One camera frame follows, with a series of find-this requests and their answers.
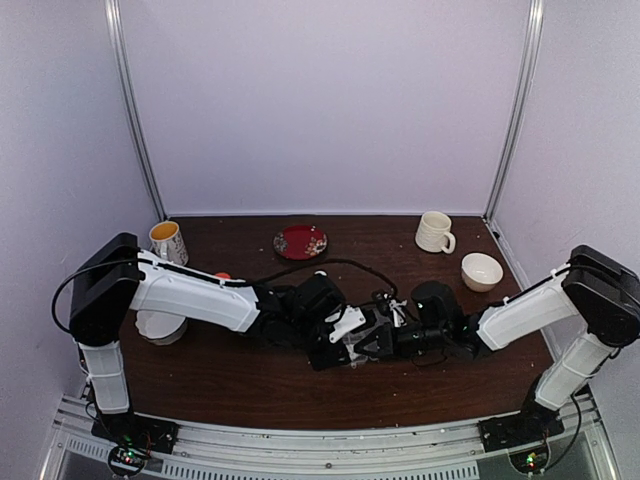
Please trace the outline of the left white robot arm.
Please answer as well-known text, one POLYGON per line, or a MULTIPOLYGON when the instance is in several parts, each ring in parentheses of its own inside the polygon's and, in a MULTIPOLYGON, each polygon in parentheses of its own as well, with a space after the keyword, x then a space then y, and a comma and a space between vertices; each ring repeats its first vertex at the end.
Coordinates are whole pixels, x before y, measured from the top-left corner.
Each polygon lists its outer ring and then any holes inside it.
POLYGON ((85 360, 99 418, 123 444, 137 442, 144 424, 133 414, 119 344, 129 311, 212 323, 307 352, 315 369, 350 360, 346 335, 366 322, 335 283, 316 273, 295 287, 266 280, 223 279, 171 263, 120 233, 64 281, 72 287, 71 335, 85 360))

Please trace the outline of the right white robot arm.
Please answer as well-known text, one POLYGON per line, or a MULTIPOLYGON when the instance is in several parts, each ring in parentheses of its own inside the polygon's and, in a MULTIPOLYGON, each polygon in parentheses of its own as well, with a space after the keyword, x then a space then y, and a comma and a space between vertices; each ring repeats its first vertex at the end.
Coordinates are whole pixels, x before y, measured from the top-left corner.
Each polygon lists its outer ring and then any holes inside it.
POLYGON ((562 356, 531 385, 512 430, 519 440, 535 440, 551 417, 599 371, 615 352, 639 338, 639 277, 587 246, 575 247, 568 262, 528 289, 465 314, 446 284, 427 281, 411 299, 418 315, 397 326, 403 307, 380 297, 366 310, 377 321, 350 347, 368 360, 411 358, 444 347, 472 359, 501 350, 513 341, 570 317, 586 326, 562 356))

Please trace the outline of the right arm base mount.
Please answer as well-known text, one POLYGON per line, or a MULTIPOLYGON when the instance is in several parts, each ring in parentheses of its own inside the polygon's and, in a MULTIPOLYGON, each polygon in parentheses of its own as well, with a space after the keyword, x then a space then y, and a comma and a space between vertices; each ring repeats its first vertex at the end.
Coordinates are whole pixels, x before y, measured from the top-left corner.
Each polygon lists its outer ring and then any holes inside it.
POLYGON ((549 436, 562 434, 564 425, 558 410, 549 410, 535 401, 542 375, 531 384, 521 409, 515 414, 491 417, 478 423, 480 438, 486 452, 542 442, 549 436))

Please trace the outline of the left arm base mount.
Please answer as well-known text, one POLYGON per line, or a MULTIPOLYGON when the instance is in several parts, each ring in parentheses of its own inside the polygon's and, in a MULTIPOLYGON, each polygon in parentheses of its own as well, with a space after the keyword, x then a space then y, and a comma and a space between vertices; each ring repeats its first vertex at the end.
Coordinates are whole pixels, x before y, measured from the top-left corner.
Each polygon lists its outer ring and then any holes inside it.
POLYGON ((177 423, 139 415, 132 408, 121 414, 106 414, 97 405, 93 386, 90 386, 88 399, 96 410, 91 429, 93 436, 146 455, 173 452, 179 430, 177 423))

